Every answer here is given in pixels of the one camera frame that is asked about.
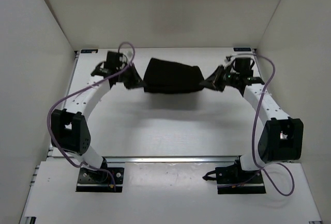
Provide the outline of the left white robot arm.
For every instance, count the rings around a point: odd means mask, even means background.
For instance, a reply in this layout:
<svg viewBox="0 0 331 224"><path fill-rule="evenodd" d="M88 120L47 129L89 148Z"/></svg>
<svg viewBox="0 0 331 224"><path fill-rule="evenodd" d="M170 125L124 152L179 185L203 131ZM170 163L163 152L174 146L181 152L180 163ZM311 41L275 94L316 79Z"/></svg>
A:
<svg viewBox="0 0 331 224"><path fill-rule="evenodd" d="M87 121L96 105L116 83L126 89L144 86L133 63L101 62L92 71L86 87L65 98L63 109L55 104L47 117L52 145L75 167L87 167L95 181L108 177L104 158L91 145Z"/></svg>

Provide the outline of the black skirt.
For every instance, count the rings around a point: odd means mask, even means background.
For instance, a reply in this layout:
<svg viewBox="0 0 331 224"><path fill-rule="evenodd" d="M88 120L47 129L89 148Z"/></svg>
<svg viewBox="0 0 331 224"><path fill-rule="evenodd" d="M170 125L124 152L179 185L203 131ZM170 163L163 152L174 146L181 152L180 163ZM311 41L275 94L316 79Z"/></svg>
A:
<svg viewBox="0 0 331 224"><path fill-rule="evenodd" d="M198 66L151 58L144 74L144 91L151 94L188 94L201 91Z"/></svg>

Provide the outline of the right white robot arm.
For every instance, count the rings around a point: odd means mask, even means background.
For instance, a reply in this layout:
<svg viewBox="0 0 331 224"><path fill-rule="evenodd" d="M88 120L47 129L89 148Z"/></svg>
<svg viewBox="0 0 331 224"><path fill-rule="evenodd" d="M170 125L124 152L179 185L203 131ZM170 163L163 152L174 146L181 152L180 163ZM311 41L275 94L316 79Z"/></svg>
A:
<svg viewBox="0 0 331 224"><path fill-rule="evenodd" d="M266 83L252 66L220 65L204 81L204 88L223 92L226 87L237 89L255 110L254 122L261 121L263 131L252 141L251 154L242 155L232 169L232 178L243 183L255 171L274 162L299 160L302 154L303 122L284 112L267 92Z"/></svg>

